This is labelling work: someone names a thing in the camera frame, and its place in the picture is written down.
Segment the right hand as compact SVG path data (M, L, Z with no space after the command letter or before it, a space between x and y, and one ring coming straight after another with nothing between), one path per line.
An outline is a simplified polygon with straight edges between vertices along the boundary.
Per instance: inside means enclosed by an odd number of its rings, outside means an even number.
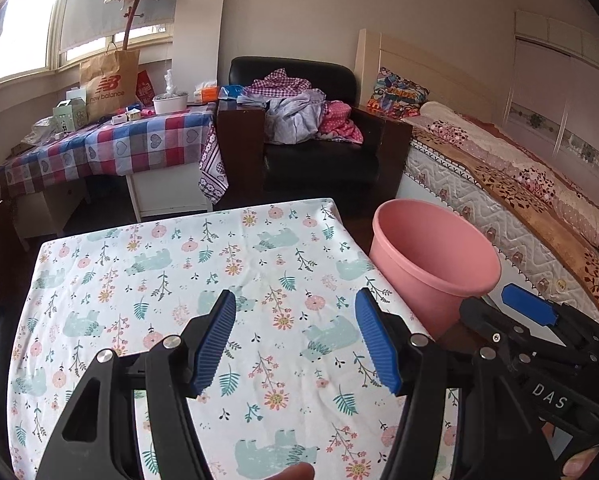
M583 448L581 443L551 422L544 422L542 432L553 453L554 464L542 479L599 479L599 443Z

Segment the left hand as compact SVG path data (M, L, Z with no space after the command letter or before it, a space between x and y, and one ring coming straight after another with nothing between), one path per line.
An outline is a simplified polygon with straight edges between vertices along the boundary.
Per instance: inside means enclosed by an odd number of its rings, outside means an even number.
M307 463L298 463L290 466L268 478L267 480L313 480L315 468Z

